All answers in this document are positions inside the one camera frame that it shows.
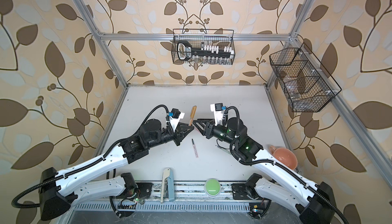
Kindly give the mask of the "brown pen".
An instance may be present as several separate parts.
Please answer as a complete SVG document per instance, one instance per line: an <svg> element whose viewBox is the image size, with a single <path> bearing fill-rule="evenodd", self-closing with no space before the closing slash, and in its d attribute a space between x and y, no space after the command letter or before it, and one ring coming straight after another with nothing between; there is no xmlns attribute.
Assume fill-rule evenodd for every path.
<svg viewBox="0 0 392 224"><path fill-rule="evenodd" d="M189 124L188 124L189 126L193 125L193 121L194 121L196 110L197 110L197 106L193 106L192 110L191 110L191 113L190 113L190 120L189 120Z"/></svg>

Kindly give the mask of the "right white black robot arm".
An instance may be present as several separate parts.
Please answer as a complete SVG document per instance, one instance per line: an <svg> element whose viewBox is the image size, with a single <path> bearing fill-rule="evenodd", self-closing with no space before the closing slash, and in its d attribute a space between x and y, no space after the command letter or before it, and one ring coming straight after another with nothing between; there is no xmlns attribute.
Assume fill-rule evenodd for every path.
<svg viewBox="0 0 392 224"><path fill-rule="evenodd" d="M329 224L335 215L349 221L337 208L332 188L315 182L285 166L248 135L236 107L213 104L214 119L194 120L193 125L207 139L228 143L230 154L242 165L253 166L274 180L253 174L248 182L250 198L268 198L296 214L304 224Z"/></svg>

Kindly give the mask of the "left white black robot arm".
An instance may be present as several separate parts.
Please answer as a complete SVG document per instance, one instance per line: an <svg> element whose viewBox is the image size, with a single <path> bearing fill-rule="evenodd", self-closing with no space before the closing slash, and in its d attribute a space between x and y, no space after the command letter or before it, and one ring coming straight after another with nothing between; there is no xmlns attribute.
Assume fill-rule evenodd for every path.
<svg viewBox="0 0 392 224"><path fill-rule="evenodd" d="M117 140L105 153L68 169L57 171L51 167L42 172L40 183L18 194L11 202L12 207L39 208L41 220L49 221L83 201L119 196L135 188L130 173L107 180L95 179L141 159L158 145L173 141L179 146L194 130L193 126L181 122L184 113L178 109L158 105L155 110L159 108L166 112L164 128L159 120L147 116L133 135Z"/></svg>

